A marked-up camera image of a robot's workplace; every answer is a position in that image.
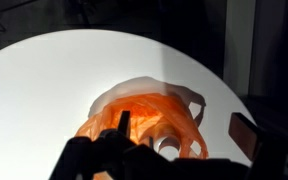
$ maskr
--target orange translucent plastic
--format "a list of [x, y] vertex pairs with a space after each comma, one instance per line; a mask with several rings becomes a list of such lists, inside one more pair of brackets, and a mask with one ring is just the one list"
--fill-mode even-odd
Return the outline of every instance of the orange translucent plastic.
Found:
[[[168, 131], [171, 126], [173, 127], [172, 131], [175, 130], [175, 134], [180, 140], [180, 158], [205, 159], [208, 157], [203, 137], [182, 101], [175, 96], [164, 96], [158, 93], [134, 95], [114, 100], [107, 104], [102, 112], [90, 117], [75, 136], [87, 136], [92, 141], [96, 140], [102, 130], [117, 128], [122, 111], [131, 112], [130, 139], [136, 144], [149, 136], [154, 137], [163, 131]], [[193, 141], [196, 141], [201, 147], [199, 155], [191, 150]]]

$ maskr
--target plastic bag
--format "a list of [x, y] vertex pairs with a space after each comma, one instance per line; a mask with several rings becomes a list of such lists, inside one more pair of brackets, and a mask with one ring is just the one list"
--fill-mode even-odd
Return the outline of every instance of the plastic bag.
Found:
[[[156, 140], [167, 135], [179, 140], [180, 158], [208, 157], [207, 147], [198, 131], [198, 125], [193, 121], [183, 102], [178, 97], [159, 93], [134, 95], [112, 101], [102, 112], [91, 116], [75, 136], [87, 136], [94, 141], [102, 130], [117, 128], [124, 110], [131, 112], [130, 139], [136, 144], [144, 142], [148, 137]], [[201, 147], [199, 155], [191, 149], [193, 141]]]

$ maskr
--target orange plastic bag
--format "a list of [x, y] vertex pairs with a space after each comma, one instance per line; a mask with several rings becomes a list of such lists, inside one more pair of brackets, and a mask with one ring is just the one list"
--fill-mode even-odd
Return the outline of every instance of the orange plastic bag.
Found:
[[[136, 144], [143, 142], [147, 137], [157, 138], [163, 133], [171, 134], [179, 139], [180, 158], [208, 157], [203, 137], [182, 101], [175, 96], [164, 96], [158, 93], [114, 100], [107, 104], [102, 112], [90, 117], [75, 136], [87, 136], [94, 141], [102, 130], [117, 128], [122, 111], [131, 112], [130, 139]], [[199, 155], [191, 150], [193, 141], [201, 147]]]

